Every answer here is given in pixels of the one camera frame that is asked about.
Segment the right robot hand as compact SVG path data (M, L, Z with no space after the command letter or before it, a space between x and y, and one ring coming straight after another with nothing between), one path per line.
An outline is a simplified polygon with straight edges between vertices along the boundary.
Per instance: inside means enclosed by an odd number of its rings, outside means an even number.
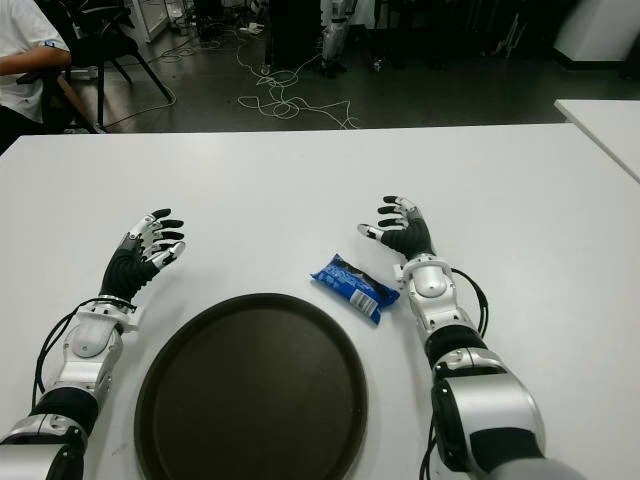
M420 255L434 255L431 234L420 209L402 196L383 197L384 205L377 209L383 216L376 226L361 223L360 234L413 260Z

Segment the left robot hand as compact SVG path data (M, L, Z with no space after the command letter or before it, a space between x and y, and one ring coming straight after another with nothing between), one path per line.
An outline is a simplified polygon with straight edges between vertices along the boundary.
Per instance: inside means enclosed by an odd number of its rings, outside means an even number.
M147 213L124 234L104 272L100 297L130 302L182 255L184 222L172 219L171 213L170 208Z

